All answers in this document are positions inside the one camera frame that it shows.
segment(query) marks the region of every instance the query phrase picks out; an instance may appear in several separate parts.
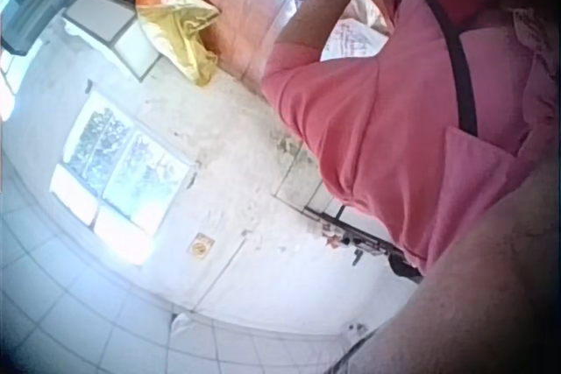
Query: apron strap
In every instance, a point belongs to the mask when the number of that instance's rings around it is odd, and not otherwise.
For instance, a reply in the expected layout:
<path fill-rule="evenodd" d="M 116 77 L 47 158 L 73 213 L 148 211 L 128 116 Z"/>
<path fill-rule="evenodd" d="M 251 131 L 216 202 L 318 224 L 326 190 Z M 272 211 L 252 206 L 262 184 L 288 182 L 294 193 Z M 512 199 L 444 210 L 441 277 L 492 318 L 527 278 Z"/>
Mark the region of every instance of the apron strap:
<path fill-rule="evenodd" d="M 454 75 L 456 86 L 456 98 L 458 102 L 458 126 L 459 129 L 477 137 L 477 112 L 475 109 L 475 98 L 473 96 L 472 77 L 470 68 L 465 57 L 462 41 L 459 39 L 459 30 L 451 22 L 446 11 L 438 0 L 425 0 L 432 10 L 440 25 L 446 40 L 448 54 Z"/>

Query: shirt pocket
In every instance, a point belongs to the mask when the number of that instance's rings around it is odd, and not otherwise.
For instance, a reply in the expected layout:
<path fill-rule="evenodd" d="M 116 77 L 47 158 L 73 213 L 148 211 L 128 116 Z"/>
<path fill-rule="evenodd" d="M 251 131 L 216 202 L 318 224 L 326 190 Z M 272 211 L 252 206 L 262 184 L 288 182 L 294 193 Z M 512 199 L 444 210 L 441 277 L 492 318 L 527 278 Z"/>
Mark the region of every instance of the shirt pocket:
<path fill-rule="evenodd" d="M 446 128 L 444 175 L 432 224 L 424 233 L 430 268 L 452 241 L 507 193 L 515 157 L 461 131 Z"/>

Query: shirt sleeve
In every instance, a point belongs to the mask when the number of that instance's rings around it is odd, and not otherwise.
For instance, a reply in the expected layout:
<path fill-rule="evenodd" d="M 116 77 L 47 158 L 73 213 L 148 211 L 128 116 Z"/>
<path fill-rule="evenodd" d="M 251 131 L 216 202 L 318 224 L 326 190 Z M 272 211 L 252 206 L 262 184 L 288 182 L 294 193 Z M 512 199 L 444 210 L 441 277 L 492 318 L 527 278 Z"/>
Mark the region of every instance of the shirt sleeve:
<path fill-rule="evenodd" d="M 318 157 L 326 187 L 351 201 L 357 159 L 378 80 L 372 58 L 319 61 L 321 51 L 277 44 L 261 90 L 281 120 Z"/>

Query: pink shirt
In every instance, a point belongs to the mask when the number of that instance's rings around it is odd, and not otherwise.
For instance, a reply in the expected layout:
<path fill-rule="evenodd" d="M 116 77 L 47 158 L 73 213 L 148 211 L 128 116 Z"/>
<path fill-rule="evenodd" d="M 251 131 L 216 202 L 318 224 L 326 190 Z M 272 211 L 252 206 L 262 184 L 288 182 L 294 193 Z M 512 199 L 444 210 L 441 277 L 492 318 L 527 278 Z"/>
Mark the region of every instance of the pink shirt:
<path fill-rule="evenodd" d="M 450 57 L 424 0 L 401 1 L 377 56 L 320 62 L 319 50 L 277 44 L 262 81 L 329 191 L 385 223 L 422 272 L 522 183 L 557 127 L 556 84 L 512 25 L 460 38 L 477 138 L 458 129 Z"/>

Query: window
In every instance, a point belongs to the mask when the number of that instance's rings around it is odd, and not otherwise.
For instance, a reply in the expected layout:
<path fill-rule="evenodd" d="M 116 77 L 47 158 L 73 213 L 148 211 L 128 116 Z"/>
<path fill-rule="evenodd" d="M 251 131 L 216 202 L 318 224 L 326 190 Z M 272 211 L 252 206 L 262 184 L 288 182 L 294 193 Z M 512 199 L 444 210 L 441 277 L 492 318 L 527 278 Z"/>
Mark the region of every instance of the window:
<path fill-rule="evenodd" d="M 51 191 L 117 254 L 140 265 L 190 167 L 91 92 Z"/>

